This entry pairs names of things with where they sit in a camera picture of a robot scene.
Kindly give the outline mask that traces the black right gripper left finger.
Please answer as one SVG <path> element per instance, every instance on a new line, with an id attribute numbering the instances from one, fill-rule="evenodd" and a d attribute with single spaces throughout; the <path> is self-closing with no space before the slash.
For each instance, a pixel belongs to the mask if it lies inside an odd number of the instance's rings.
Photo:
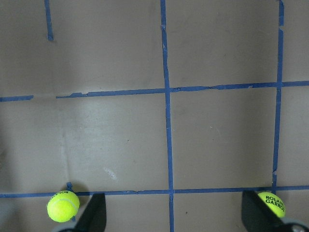
<path id="1" fill-rule="evenodd" d="M 104 193 L 94 194 L 82 216 L 74 226 L 75 232 L 104 232 L 107 225 L 106 198 Z"/>

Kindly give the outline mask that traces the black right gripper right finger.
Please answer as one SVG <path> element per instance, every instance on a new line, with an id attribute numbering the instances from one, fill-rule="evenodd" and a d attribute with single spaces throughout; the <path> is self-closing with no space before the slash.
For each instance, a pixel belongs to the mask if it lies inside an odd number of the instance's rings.
<path id="1" fill-rule="evenodd" d="M 255 191 L 243 191 L 241 220 L 248 232 L 289 232 L 290 225 L 284 223 L 260 199 Z"/>

